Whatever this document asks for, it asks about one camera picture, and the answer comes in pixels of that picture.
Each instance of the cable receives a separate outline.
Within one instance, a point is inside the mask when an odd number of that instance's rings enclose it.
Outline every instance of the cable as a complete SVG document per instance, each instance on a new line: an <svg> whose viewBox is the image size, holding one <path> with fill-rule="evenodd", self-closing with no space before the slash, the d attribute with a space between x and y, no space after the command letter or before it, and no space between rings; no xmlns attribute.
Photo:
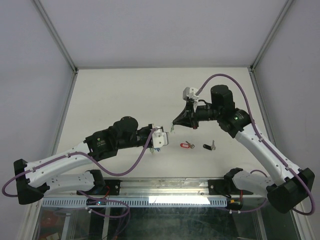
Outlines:
<svg viewBox="0 0 320 240"><path fill-rule="evenodd" d="M123 218L123 217L127 216L129 214L129 212L130 212L130 206L128 204L126 204L125 202L123 202L123 201L110 200L110 199L105 199L105 198L95 198L95 197L89 196L88 194L86 194L83 191L78 191L78 192L81 193L83 196L87 197L88 199L92 199L92 200L99 201L99 202L105 202L105 203L121 204L121 205L124 205L124 206L127 207L127 211L124 214L119 215L119 216L105 215L105 214L102 214L100 212L97 212L97 211L93 210L92 208L86 207L86 209L89 210L89 212L92 211L93 213L95 213L95 214L97 214L99 216L102 216L102 217L105 217L105 218L119 219L119 218Z"/></svg>
<svg viewBox="0 0 320 240"><path fill-rule="evenodd" d="M307 192L309 198L310 198L310 201L311 201L311 210L310 212L302 212L302 211L299 211L295 208L293 208L292 210L295 211L296 213L299 213L299 214L302 214L302 215L305 215L305 216L309 216L309 215L312 215L315 210L316 210L316 203L315 203L315 199L311 193L311 191L309 190L309 188L307 187L307 185L305 184L305 182L295 173L295 171L293 171L289 165L286 163L286 161L284 159L282 159L282 157L264 140L264 138L261 136L260 132L258 131L257 129L257 126L256 126L256 123L255 123L255 120L253 118L253 115L252 115L252 112L251 112L251 109L250 109L250 106L249 106L249 101L248 101L248 98L245 94L245 91L244 89L240 86L240 84L231 76L227 75L227 74L223 74L223 73L218 73L218 74L214 74L212 76L210 76L204 83L203 85L199 88L199 90L196 92L196 95L199 95L202 90L204 89L204 87L208 84L208 82L215 78L215 77L225 77L225 78L228 78L230 79L232 82L234 82L237 87L240 89L241 93L242 93L242 96L244 98L244 101L245 101L245 105L246 105L246 108L248 110L248 114L250 116L250 119L251 119L251 122L252 122L252 126L253 126L253 129L254 129L254 132L255 134L257 135L257 137L259 139L261 139L261 142L276 156L276 158L286 167L288 168L288 170L290 171L290 173L292 173L292 175L300 182L300 184L303 186L303 188L305 189L305 191Z"/></svg>
<svg viewBox="0 0 320 240"><path fill-rule="evenodd" d="M105 186L105 187L108 189L108 191L107 191L106 194L104 195L103 199L105 199L105 198L109 195L109 193L110 193L110 187L108 187L108 186Z"/></svg>
<svg viewBox="0 0 320 240"><path fill-rule="evenodd" d="M265 174L265 173L264 173L263 171L261 171L261 170L254 169L254 170L252 170L250 173L252 174L252 173L254 173L254 172L262 173L266 178L268 177L267 174ZM255 211L263 208L263 207L266 205L267 202L268 202L268 200L265 199L260 206L254 208L254 209L244 210L244 211L230 210L230 209L220 208L220 207L218 207L218 209L224 210L224 211L229 211L229 212L231 211L232 213L239 213L239 212L240 212L240 213L252 213L252 212L255 212Z"/></svg>
<svg viewBox="0 0 320 240"><path fill-rule="evenodd" d="M75 156L75 155L85 156L86 158L88 158L89 160L91 160L94 164L96 164L96 165L97 165L102 171L104 171L105 173L107 173L107 174L109 174L109 175L111 175L111 176L121 177L121 176L127 175L128 173L132 172L132 170L135 169L135 167L138 165L138 163L140 162L140 160L142 159L142 157L144 156L144 154L145 154L145 152L146 152L146 150L147 150L147 148L148 148L149 142L151 141L151 138L152 138L152 134L153 134L156 130L158 130L157 127L153 128L153 129L151 130L151 132L149 133L149 136L148 136L148 138L147 138L147 140L146 140L146 142L145 142L145 144L144 144L144 146L143 146L143 149L142 149L139 157L138 157L137 160L135 161L135 163L132 165L132 167L130 167L127 171L122 172L122 173L113 173L113 172L111 172L111 171L108 171L108 170L105 169L100 163L98 163L95 159L93 159L91 156L89 156L88 154L86 154L86 153L84 153L84 152L77 151L77 152L69 153L67 156ZM32 170L23 171L23 172L19 173L18 175L12 177L9 181L7 181L7 182L3 185L2 190L1 190L1 191L2 191L2 194L5 195L6 197L9 197L9 198L16 198L16 197L18 197L18 195L9 194L9 193L6 192L7 186L8 186L12 181L16 180L17 178L19 178L19 177L21 177L21 176L23 176L23 175L26 175L26 174L28 174L28 173L31 173L31 171L38 170L38 169L40 169L40 168L42 168L42 167L44 167L44 166L47 166L47 165L49 165L49 164L51 164L51 163L54 163L54 162L56 162L56 161L58 161L58 160L67 158L67 156L66 156L66 155L58 156L58 157L56 157L56 158L54 158L54 159L52 159L52 160L50 160L50 161L47 161L47 162L45 162L45 163L43 163L43 164L40 164L40 165L38 165L38 166L35 166Z"/></svg>

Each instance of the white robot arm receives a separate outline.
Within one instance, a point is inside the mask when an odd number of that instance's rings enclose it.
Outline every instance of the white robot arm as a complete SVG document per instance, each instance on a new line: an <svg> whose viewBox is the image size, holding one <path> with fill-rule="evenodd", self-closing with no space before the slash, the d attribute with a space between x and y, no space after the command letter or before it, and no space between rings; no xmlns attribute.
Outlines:
<svg viewBox="0 0 320 240"><path fill-rule="evenodd" d="M137 120L129 116L123 117L113 126L95 132L65 152L39 161L15 161L14 172L19 203L30 204L56 192L99 192L105 186L100 170L90 170L81 174L63 173L92 162L100 165L100 160L116 156L119 149L144 146L144 152L147 148L158 149L167 144L168 133L164 132L162 127L149 124L138 130ZM124 173L112 173L106 169L105 171L113 176L123 176L133 168Z"/></svg>
<svg viewBox="0 0 320 240"><path fill-rule="evenodd" d="M281 213L287 213L310 195L314 173L309 168L300 169L264 137L252 117L244 110L235 108L233 94L226 85L211 88L212 103L198 99L201 91L194 87L187 87L183 91L186 106L173 120L173 125L197 129L200 121L217 121L221 129L244 145L270 175L265 177L234 168L224 176L223 185L214 188L224 195L230 195L232 189L259 194L268 198Z"/></svg>

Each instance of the metal frame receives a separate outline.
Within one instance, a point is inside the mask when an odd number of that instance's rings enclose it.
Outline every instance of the metal frame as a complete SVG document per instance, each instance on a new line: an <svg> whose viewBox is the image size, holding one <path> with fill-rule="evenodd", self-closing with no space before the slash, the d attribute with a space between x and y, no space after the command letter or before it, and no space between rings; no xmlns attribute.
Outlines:
<svg viewBox="0 0 320 240"><path fill-rule="evenodd" d="M71 67L71 69L73 70L73 76L72 76L72 81L70 83L70 87L69 87L69 91L68 91L68 96L66 98L65 101L65 106L63 108L62 114L61 114L61 118L60 118L60 122L59 122L59 126L57 128L56 134L55 134L55 141L54 144L52 145L52 148L50 150L50 152L53 154L56 153L57 148L58 148L58 143L61 137L61 133L62 133L62 129L63 129L63 125L66 119L66 115L68 112L68 107L71 101L71 97L72 97L72 93L74 90L74 86L76 83L76 79L77 79L77 75L78 75L78 68L76 67L75 63L73 62L71 56L69 55L64 43L62 42L59 34L57 33L57 30L55 29L52 21L50 20L45 8L43 7L41 0L31 0L34 4L34 7L36 8L36 10L38 11L40 17L42 18L44 24L46 25L49 33L51 34L53 40L55 41L55 43L57 44L60 52L62 53L63 57L65 58L65 60L68 62L69 66ZM224 66L208 66L208 67L248 67L249 70L249 74L251 77L251 81L253 84L253 88L258 100L258 104L260 107L260 111L262 113L262 117L263 117L263 121L264 124L266 126L266 131L268 134L268 137L270 139L270 141L276 145L275 143L275 138L273 136L272 133L272 126L269 122L269 116L268 116L268 112L266 111L266 106L264 103L264 99L263 96L261 94L260 88L259 88L259 84L256 80L255 77L255 69L257 67L257 65L260 63L261 59L264 57L266 51L268 50L269 45L271 44L272 40L274 39L275 35L278 32L278 29L280 28L285 16L288 14L289 10L291 9L292 5L294 4L295 0L287 0L285 5L283 6L283 8L281 9L277 19L275 20L271 30L269 31L263 45L261 46L259 53L257 54L255 60L252 63L252 66L249 67L247 65L241 65L241 66L231 66L231 65L224 65ZM93 69L91 67L82 67L81 69ZM153 181L152 179L144 179L144 181ZM74 193L64 193L64 194L58 194L58 196L62 197L72 197L73 199L76 198L76 196L74 195ZM252 198L252 197L257 197L256 195L246 195L244 196L245 198ZM26 211L25 211L25 215L23 218L23 222L20 228L20 231L18 233L18 238L19 240L29 240L32 239L32 236L34 234L36 225L37 225L37 219L39 217L39 213L40 213L40 206L42 204L42 200L38 201L37 203L33 203L30 204L26 207ZM302 204L299 204L298 206L299 209L303 209ZM296 221L296 227L298 229L298 232L301 236L301 239L316 239L314 236L314 233L312 231L309 219L306 216L297 214L295 212L292 213L292 217L295 219ZM259 220L259 216L257 216L257 220L258 220L258 224L261 228L261 226L263 225L263 222L261 223L261 221Z"/></svg>
<svg viewBox="0 0 320 240"><path fill-rule="evenodd" d="M254 72L257 65L259 64L260 60L264 57L268 47L270 46L272 40L275 38L279 27L281 26L283 20L287 16L289 10L291 9L292 5L296 2L296 0L286 0L283 8L281 9L278 17L276 18L274 24L271 27L271 30L269 31L268 35L266 36L264 43L262 44L259 53L255 57L253 63L252 63L252 71Z"/></svg>
<svg viewBox="0 0 320 240"><path fill-rule="evenodd" d="M49 33L51 34L52 39L54 40L54 42L56 43L56 45L59 48L60 52L62 53L63 57L65 58L65 60L67 61L69 66L72 68L73 72L75 73L77 71L77 67L76 67L74 61L72 60L70 54L68 53L64 43L62 42L62 40L61 40L61 38L60 38L55 26L51 22L51 19L48 16L44 6L41 3L41 1L40 0L31 0L31 1L33 2L34 7L36 8L38 13L40 14L40 17L42 18L45 26L47 27Z"/></svg>

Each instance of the key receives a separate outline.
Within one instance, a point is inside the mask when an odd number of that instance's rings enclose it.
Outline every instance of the key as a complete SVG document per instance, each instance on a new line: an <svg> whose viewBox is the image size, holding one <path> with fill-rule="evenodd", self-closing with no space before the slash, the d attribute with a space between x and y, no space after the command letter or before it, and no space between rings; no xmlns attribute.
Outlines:
<svg viewBox="0 0 320 240"><path fill-rule="evenodd" d="M191 144L190 142L188 142L188 141L185 141L187 144L189 144L189 146L190 146L190 148L191 149L193 149L194 147L195 147L195 145L194 144Z"/></svg>

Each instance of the white bracket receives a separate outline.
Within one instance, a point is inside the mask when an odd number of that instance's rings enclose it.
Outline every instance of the white bracket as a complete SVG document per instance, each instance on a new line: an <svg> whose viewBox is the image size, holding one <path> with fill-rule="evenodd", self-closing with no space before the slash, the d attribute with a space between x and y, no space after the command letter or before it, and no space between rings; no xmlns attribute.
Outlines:
<svg viewBox="0 0 320 240"><path fill-rule="evenodd" d="M183 94L182 94L182 98L183 100L187 101L187 98L192 99L194 101L193 103L193 110L194 112L196 112L197 110L197 106L199 103L199 96L196 95L196 93L198 92L197 88L194 87L186 87L183 90Z"/></svg>
<svg viewBox="0 0 320 240"><path fill-rule="evenodd" d="M152 134L152 147L154 149L161 148L169 143L169 133L163 131L160 126L156 126L156 128L158 128L158 130L154 131Z"/></svg>

